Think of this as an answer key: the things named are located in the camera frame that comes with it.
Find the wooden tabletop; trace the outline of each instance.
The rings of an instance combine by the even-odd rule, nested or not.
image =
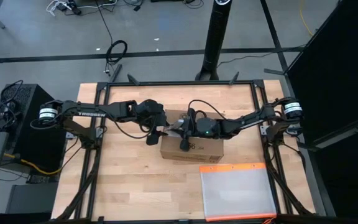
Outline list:
[[[283,97],[280,81],[266,80],[265,88],[269,101]],[[93,103],[95,91],[95,83],[81,84],[78,101]],[[254,111],[249,85],[114,86],[111,88],[109,103],[126,100],[140,103],[146,99],[153,99],[163,104],[164,109],[171,110],[186,110],[191,100],[205,100],[227,118],[238,118]],[[209,106],[200,102],[194,102],[192,108],[212,112]],[[90,125],[90,118],[74,119],[85,127]],[[160,145],[148,146],[145,139],[129,138],[113,122],[106,121],[106,126],[108,130],[103,138],[92,220],[97,220],[99,216],[104,216],[105,220],[204,219],[198,167],[205,164],[162,159]],[[121,124],[121,128],[132,135],[143,135],[139,126],[134,123]],[[295,139],[286,136],[285,142],[297,148]],[[73,149],[69,151],[65,161],[74,152]],[[301,159],[296,152],[285,146],[280,146],[280,153],[289,188],[313,212],[314,206]],[[63,169],[52,218],[59,216],[76,194],[84,154],[85,150],[81,150]],[[256,126],[225,141],[224,157],[219,163],[247,162],[264,162]],[[285,212],[278,186],[277,189],[282,211]],[[84,197],[82,217],[85,216],[88,193],[89,189]]]

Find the gray floor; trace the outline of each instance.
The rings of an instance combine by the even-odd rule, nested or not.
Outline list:
[[[233,1],[223,47],[274,47],[260,1]],[[53,17],[45,11],[49,2],[5,0],[2,3],[0,20],[6,29],[0,29],[0,58],[106,52],[110,40],[98,13],[78,17],[64,16],[56,11]],[[103,15],[113,39],[125,40],[128,52],[204,49],[213,1],[204,2],[200,9],[188,9],[181,2],[145,0],[138,12],[133,11],[133,7],[120,6],[113,13],[103,11]],[[77,0],[77,3],[85,5],[93,1]],[[336,3],[337,0],[305,0],[303,16],[312,32],[325,21]],[[300,0],[267,0],[267,4],[282,47],[296,47],[310,40],[300,18]],[[288,64],[297,55],[284,54]],[[220,61],[243,55],[222,54]],[[121,61],[124,68],[117,80],[126,82],[128,73],[140,81],[193,80],[202,59],[202,55],[125,58]],[[281,70],[277,54],[224,64],[218,71],[222,80],[232,78],[237,71],[239,79],[243,80],[279,79],[288,95],[285,79],[264,73],[264,68]],[[0,64],[0,91],[5,84],[23,79],[25,83],[38,83],[56,99],[75,100],[80,83],[108,80],[103,69],[104,60],[99,59],[3,63]]]

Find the black metal frame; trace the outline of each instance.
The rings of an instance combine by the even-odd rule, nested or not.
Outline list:
[[[114,86],[228,85],[228,84],[229,84],[229,81],[140,82],[138,85],[135,85],[133,83],[98,83],[96,86],[96,96],[94,99],[94,103],[99,103],[100,97],[102,94],[102,90],[104,90],[104,104],[105,105],[108,104],[109,96],[110,96],[110,89]],[[266,95],[263,80],[238,80],[238,81],[235,81],[233,84],[234,85],[250,85],[250,89],[251,89],[251,93],[252,93],[252,101],[254,103],[254,107],[256,110],[260,109],[260,105],[259,105],[259,101],[258,101],[258,97],[257,97],[257,87],[260,89],[263,103],[267,103],[267,95]],[[105,122],[106,122],[106,118],[101,118],[100,125],[101,126],[104,125]],[[95,126],[96,126],[96,119],[92,118],[91,127],[95,128]],[[264,148],[264,154],[267,154],[267,156],[265,156],[265,160],[266,160],[266,158],[270,158],[269,146],[268,146],[265,138],[263,138],[262,136],[261,136],[261,141],[262,141],[262,145]],[[102,150],[102,146],[100,147],[100,150],[96,151],[96,155],[94,157],[94,159],[95,159],[94,163],[99,164],[101,150]],[[278,148],[274,147],[274,150],[275,150],[275,154],[276,154],[275,160],[276,160],[277,167],[278,167],[278,175],[283,180],[283,184],[286,186],[283,165],[282,165],[282,161],[281,161],[281,157],[280,157]],[[88,173],[88,166],[90,163],[90,155],[91,155],[90,150],[86,149],[85,156],[84,156],[83,170],[81,173],[80,188],[84,184],[87,173]],[[94,205],[94,198],[95,198],[95,193],[96,193],[98,169],[99,169],[99,166],[96,167],[96,176],[94,177],[94,179],[91,183],[91,190],[90,190],[89,199],[88,199],[88,207],[87,207],[87,211],[86,211],[86,218],[88,218],[88,219],[91,219],[92,214],[93,214],[93,205]],[[281,213],[280,204],[278,201],[277,189],[275,186],[275,179],[273,178],[273,175],[269,172],[268,172],[268,179],[269,179],[270,188],[271,188],[272,194],[273,194],[273,201],[277,208],[277,213]],[[285,194],[283,194],[283,198],[285,201],[285,208],[286,208],[287,212],[291,212],[292,206],[290,203],[290,199]],[[81,214],[82,206],[83,206],[83,201],[80,200],[80,203],[77,205],[76,210],[75,210],[75,219],[79,219],[81,217],[80,214]],[[261,223],[262,221],[263,221],[262,219],[246,220],[246,222],[249,222],[249,223]],[[139,221],[127,221],[127,222],[119,222],[119,223],[136,223],[136,222],[139,222]],[[172,222],[174,222],[174,220],[165,220],[165,221],[161,221],[161,222],[172,223]],[[205,222],[205,220],[192,220],[192,222],[202,223],[202,222]]]

